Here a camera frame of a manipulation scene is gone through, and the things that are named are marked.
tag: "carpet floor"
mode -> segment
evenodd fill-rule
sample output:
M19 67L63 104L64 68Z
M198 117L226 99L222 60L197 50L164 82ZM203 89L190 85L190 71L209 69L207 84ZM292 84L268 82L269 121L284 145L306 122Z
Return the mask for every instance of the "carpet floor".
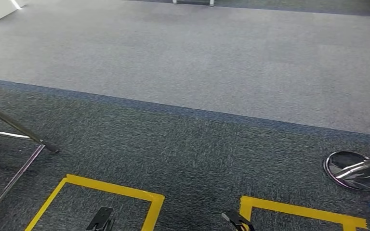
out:
M238 209L243 195L366 218L370 230L370 192L339 187L321 166L337 150L370 156L370 135L289 130L297 125L288 123L270 128L231 122L238 115L206 112L216 115L209 119L198 110L193 116L167 113L114 103L112 97L11 86L0 87L0 108L62 152L44 151L17 182L0 204L0 231L23 230L66 174L164 195L156 231L229 231L220 213ZM11 131L1 123L0 130ZM0 190L33 149L28 141L0 138ZM103 205L117 209L116 230L134 231L149 202L65 185L34 230L85 230ZM336 223L264 209L256 209L252 221L258 231L342 230Z
M370 134L370 15L330 13L33 0L0 80Z

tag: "floor marking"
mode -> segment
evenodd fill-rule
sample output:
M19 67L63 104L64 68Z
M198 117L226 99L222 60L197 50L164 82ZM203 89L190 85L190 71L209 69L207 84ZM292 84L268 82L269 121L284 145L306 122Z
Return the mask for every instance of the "floor marking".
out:
M332 213L328 211L301 207L297 205L289 205L274 201L258 199L254 197L248 196L241 197L239 212L247 220L251 219L251 211L253 207L264 208L277 212L339 223L343 225L343 231L357 231L357 228L364 229L367 228L367 220L363 218L356 218L339 213Z
M147 192L139 189L133 189L126 186L111 184L107 182L102 182L99 180L93 180L89 178L79 177L75 175L67 174L65 178L63 178L60 183L56 186L53 190L52 194L47 198L45 203L42 205L40 210L36 213L35 217L31 220L29 225L26 227L25 231L32 231L33 227L35 227L38 220L41 218L43 213L49 207L50 203L59 193L61 188L64 186L65 183L75 184L91 189L97 189L108 193L114 193L124 196L129 196L141 200L150 201L151 205L148 209L147 215L145 217L143 227L141 231L153 231L155 227L155 223L157 222L157 218L159 215L159 211L161 210L162 203L164 202L164 196L161 194L156 194L153 192Z

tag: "black clamp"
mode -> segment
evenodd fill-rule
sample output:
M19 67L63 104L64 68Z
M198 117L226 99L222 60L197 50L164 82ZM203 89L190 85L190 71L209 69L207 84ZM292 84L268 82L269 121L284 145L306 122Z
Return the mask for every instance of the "black clamp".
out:
M228 222L232 223L232 225L235 226L237 231L254 231L251 222L246 220L244 217L242 217L242 215L240 215L235 210L229 210L222 213L222 217Z
M113 212L113 208L101 207L87 226L86 231L111 231L116 220L111 216Z

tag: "round metal base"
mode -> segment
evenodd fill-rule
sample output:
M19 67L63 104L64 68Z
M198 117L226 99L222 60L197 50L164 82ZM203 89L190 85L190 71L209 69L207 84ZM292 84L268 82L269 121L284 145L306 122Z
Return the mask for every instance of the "round metal base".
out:
M335 177L335 174L343 168L360 163L366 159L369 158L362 154L339 151L329 155L329 157L324 161L323 166L328 176L330 176L336 183L349 189L370 191L370 168L341 179Z

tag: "metal rod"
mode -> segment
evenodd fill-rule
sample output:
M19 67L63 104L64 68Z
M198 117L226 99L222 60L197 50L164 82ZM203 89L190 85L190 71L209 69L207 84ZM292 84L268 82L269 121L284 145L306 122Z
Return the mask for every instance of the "metal rod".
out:
M30 156L30 158L26 161L26 163L19 169L19 171L14 175L11 181L6 185L5 189L3 189L2 193L0 194L0 201L6 196L12 186L18 181L18 179L22 176L22 174L27 170L30 164L38 157L41 151L45 148L44 144L39 145L39 147L34 151L34 153Z
M18 131L24 133L25 135L27 135L28 137L30 137L32 140L36 141L37 143L44 144L49 151L54 152L54 153L59 151L57 147L55 147L49 142L43 141L34 132L27 129L25 126L23 126L16 120L12 119L11 117L7 116L6 114L2 113L1 111L0 111L0 119L4 121L5 123L9 124L10 126L14 127L15 129L17 129Z
M343 168L341 171L334 174L338 179L348 178L355 174L356 172L370 168L370 159L364 160L363 162L348 166Z
M27 129L26 127L18 123L16 120L2 113L1 111L0 111L0 119L3 120L5 123L11 125L15 129L19 130L20 132L24 133L25 135L30 137L32 140L38 143L41 143L42 139L38 135L36 135L31 130Z
M10 137L10 138L17 138L17 139L28 140L28 141L33 141L28 136L18 135L18 134L13 134L13 133L8 133L8 132L2 132L2 131L0 131L0 136Z

